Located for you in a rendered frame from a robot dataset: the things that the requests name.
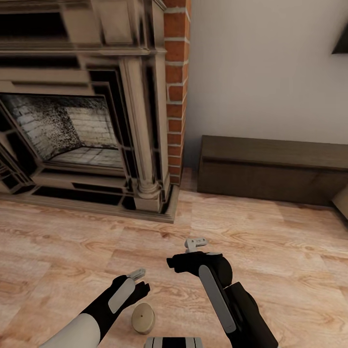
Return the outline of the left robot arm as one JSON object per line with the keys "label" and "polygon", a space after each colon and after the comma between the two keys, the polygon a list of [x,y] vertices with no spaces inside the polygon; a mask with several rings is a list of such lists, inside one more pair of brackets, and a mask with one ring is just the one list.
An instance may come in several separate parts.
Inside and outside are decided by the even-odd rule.
{"label": "left robot arm", "polygon": [[85,310],[37,348],[97,348],[122,310],[150,292],[149,284],[135,284],[145,275],[145,269],[139,268],[114,280]]}

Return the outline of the pillar candle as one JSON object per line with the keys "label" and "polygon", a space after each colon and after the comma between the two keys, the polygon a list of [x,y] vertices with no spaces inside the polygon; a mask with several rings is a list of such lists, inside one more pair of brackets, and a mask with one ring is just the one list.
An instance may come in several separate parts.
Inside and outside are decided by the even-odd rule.
{"label": "pillar candle", "polygon": [[132,314],[131,321],[136,332],[147,335],[154,329],[156,321],[155,312],[149,304],[139,304]]}

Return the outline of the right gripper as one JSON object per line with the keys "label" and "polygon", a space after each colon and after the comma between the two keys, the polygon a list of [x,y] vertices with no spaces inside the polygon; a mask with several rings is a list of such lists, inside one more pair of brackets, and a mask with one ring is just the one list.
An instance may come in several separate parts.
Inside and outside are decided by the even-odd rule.
{"label": "right gripper", "polygon": [[202,251],[196,251],[188,254],[174,255],[173,258],[167,258],[167,263],[170,268],[174,268],[176,273],[190,272],[195,275],[191,270],[191,259],[198,253],[204,253]]}

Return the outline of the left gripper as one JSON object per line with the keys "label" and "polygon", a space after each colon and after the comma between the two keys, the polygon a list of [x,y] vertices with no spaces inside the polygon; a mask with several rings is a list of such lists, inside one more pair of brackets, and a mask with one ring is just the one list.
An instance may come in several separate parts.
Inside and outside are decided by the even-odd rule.
{"label": "left gripper", "polygon": [[139,284],[137,284],[135,286],[135,289],[136,289],[135,299],[132,302],[130,302],[129,304],[125,304],[124,307],[127,308],[128,306],[136,304],[138,302],[138,300],[146,297],[147,294],[150,292],[150,285],[149,284],[145,284],[145,282],[140,282]]}

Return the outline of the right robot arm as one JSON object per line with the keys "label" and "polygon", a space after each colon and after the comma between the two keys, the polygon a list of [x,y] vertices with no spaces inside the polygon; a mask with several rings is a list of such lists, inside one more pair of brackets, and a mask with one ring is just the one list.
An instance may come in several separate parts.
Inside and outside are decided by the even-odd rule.
{"label": "right robot arm", "polygon": [[232,284],[232,267],[223,254],[196,250],[207,244],[204,237],[186,239],[186,253],[167,258],[169,267],[200,278],[232,348],[281,348],[254,298],[240,282]]}

